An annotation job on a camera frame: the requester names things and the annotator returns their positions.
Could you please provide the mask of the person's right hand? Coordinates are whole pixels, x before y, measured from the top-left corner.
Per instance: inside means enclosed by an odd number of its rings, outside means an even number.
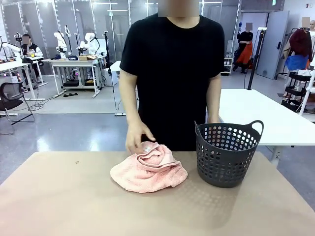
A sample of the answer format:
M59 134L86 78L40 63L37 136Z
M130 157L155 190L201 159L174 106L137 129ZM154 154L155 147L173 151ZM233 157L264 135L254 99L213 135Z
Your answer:
M150 141L155 141L155 137L142 121L134 120L128 123L126 134L126 148L134 153L141 153L142 149L142 135L145 135Z

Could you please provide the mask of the pink terry towel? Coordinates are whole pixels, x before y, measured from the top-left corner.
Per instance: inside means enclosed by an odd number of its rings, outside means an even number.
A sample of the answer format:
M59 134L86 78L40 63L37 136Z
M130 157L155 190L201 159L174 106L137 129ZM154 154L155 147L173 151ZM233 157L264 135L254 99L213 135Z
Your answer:
M157 142L142 142L140 154L132 154L110 170L112 180L135 193L152 193L176 187L188 177L172 151Z

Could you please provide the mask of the person's right forearm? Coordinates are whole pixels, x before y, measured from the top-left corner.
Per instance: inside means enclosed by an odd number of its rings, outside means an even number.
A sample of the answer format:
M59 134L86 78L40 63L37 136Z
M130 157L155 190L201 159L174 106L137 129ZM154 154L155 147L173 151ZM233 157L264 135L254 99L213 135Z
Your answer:
M119 89L128 124L141 122L137 110L136 82L137 76L127 73L121 69Z

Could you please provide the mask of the person's left forearm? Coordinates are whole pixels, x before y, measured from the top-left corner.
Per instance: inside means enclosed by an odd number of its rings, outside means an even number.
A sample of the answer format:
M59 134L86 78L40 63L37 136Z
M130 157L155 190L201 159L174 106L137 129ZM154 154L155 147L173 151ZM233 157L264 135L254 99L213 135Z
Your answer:
M209 86L206 94L207 102L207 122L219 123L219 109L221 98L221 75L210 78Z

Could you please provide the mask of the person's black t-shirt torso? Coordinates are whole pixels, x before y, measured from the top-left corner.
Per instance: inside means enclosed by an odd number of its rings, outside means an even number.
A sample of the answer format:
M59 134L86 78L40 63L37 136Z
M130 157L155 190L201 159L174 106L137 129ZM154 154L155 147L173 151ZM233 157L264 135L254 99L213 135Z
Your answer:
M221 24L204 16L154 14L131 25L120 69L137 76L137 110L155 142L195 151L195 125L207 123L207 89L224 55Z

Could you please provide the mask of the narrow white table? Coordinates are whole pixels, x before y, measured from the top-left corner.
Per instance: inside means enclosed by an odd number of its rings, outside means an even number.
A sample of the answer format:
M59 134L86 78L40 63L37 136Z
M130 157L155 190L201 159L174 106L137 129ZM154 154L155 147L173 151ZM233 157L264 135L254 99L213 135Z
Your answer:
M113 99L114 99L114 106L115 106L115 111L116 111L116 113L114 113L114 115L116 117L125 117L126 116L125 112L120 112L119 113L120 104L121 104L122 100L120 100L118 103L116 102L115 85L114 85L114 79L113 79L113 75L117 76L117 72L120 71L120 64L121 64L120 61L116 61L112 65L110 65L109 68L108 68L108 74L109 74L110 79L111 79Z

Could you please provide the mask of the dark grey perforated basket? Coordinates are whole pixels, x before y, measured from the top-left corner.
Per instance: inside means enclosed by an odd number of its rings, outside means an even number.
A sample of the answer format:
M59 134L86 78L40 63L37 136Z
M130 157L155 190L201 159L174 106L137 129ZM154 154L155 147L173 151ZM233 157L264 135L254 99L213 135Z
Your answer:
M264 123L205 123L195 125L197 171L208 184L233 188L243 181L262 131L253 128Z

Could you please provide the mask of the white desk with robots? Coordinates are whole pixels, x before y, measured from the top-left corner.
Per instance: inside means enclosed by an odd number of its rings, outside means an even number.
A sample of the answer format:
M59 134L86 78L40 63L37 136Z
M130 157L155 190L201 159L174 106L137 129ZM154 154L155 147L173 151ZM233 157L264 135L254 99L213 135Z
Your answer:
M92 98L98 96L104 87L102 66L98 59L95 60L68 60L68 59L47 59L50 64L57 89L57 95L66 92L67 89L93 89ZM70 79L71 70L77 72L78 86L65 86L67 79Z

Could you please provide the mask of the white shelf unit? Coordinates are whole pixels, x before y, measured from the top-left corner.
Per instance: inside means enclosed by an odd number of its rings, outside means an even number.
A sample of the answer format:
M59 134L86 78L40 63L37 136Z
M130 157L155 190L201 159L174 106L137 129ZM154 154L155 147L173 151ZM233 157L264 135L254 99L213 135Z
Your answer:
M220 73L222 76L229 76L233 68L233 57L225 57L223 63L223 71Z

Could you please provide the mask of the large white table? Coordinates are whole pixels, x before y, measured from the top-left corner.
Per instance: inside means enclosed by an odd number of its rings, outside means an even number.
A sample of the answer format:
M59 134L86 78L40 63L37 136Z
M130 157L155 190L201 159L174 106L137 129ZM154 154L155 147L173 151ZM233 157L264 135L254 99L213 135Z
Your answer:
M252 89L222 89L220 119L226 123L264 123L260 146L273 148L271 163L278 165L283 147L315 146L315 124Z

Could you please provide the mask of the black mesh office chair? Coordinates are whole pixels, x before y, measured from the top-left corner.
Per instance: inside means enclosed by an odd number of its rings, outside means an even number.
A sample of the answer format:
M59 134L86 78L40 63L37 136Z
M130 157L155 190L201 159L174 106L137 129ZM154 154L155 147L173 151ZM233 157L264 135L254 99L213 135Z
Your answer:
M26 104L29 114L18 120L12 120L9 110L16 108L23 103ZM0 118L5 117L12 129L11 132L0 132L1 135L13 135L15 133L14 125L19 122L35 122L34 114L23 93L23 81L17 83L5 82L0 85L0 112L4 112L4 115L0 115Z

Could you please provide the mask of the orange garment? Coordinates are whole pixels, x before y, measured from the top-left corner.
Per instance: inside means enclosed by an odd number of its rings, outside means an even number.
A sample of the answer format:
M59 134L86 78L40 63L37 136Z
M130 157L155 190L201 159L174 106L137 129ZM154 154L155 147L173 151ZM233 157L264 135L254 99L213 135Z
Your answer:
M252 42L247 44L244 50L241 52L236 63L238 66L248 66L250 59L252 58Z

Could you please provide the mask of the seated person in jacket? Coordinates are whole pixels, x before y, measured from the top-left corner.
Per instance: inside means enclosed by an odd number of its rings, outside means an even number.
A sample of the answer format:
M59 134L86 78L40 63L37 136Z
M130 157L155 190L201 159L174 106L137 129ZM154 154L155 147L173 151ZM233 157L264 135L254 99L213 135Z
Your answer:
M32 57L42 58L43 57L43 52L36 44L32 42L31 36L29 34L22 35L21 48L22 48L23 55L28 58L32 58ZM32 65L33 71L35 73L36 84L42 82L41 76L39 73L39 66L40 66L39 62L36 65L35 64Z

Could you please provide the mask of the black tripod pole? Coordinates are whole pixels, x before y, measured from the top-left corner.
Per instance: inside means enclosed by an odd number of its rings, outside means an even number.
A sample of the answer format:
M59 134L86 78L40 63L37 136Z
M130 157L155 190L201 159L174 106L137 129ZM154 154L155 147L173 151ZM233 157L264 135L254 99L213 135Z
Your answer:
M251 90L252 89L253 77L254 77L254 73L255 73L255 70L256 70L256 65L257 65L257 62L258 62L258 58L259 58L259 55L260 55L260 49L261 49L262 41L263 41L263 38L265 36L266 30L267 30L267 27L259 27L257 29L257 32L259 33L259 38L258 38L259 41L258 41L256 53L254 55L254 60L253 60L253 64L252 64L252 71L251 71L250 79L249 79L249 82L248 82L247 90Z

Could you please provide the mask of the white desk with seated person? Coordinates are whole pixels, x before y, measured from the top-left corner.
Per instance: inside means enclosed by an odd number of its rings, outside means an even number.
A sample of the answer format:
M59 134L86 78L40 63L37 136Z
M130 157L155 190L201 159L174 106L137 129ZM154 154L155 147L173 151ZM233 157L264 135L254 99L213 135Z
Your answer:
M29 101L45 101L45 98L40 98L39 94L35 94L35 89L33 88L31 74L35 75L31 63L22 63L22 61L11 61L0 64L0 85L6 82L22 83L22 91L28 92Z

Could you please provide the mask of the standing person in black shirt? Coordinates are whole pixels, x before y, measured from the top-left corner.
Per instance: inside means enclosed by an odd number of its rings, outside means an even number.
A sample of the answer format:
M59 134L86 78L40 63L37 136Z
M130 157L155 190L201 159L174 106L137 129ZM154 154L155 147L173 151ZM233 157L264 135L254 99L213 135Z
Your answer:
M252 29L253 29L253 23L252 22L247 22L245 31L238 35L238 38L237 38L238 39L238 44L239 44L238 57L240 56L241 52L244 50L245 46L247 44L249 44L250 42L252 42L252 40L253 40ZM235 70L238 67L241 67L241 73L245 74L245 70L246 70L247 66L238 66L236 61L235 61L235 66L234 66L233 69Z

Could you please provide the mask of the grey door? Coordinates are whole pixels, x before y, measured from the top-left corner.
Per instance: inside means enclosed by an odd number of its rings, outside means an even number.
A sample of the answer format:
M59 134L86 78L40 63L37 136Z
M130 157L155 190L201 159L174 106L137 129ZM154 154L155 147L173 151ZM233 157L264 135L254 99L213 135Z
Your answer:
M282 53L289 11L271 12L268 16L267 30L261 46L256 73L274 79Z

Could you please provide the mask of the black utility cart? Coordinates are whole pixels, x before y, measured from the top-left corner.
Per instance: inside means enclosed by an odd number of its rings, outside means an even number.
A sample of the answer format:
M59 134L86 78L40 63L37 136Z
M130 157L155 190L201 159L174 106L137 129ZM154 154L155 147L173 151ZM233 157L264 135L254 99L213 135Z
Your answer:
M299 75L298 72L289 72L285 84L285 90L281 104L291 111L301 111L302 103L307 93L307 86L311 81L310 71L302 70L306 75Z

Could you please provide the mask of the blue hanging garment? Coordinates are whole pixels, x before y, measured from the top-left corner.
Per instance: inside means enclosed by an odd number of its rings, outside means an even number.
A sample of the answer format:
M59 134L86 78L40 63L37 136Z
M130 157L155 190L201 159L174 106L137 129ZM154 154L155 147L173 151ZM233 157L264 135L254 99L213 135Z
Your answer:
M308 56L304 57L302 55L288 56L285 61L285 66L288 70L303 70L307 67Z

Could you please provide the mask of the dark red hanging garment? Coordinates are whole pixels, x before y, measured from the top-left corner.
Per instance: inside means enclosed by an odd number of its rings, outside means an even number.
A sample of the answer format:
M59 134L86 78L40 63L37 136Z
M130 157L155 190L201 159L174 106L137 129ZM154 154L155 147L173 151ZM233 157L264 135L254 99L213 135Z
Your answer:
M303 57L310 57L312 54L312 41L308 31L297 29L289 40L291 50L295 55L302 55Z

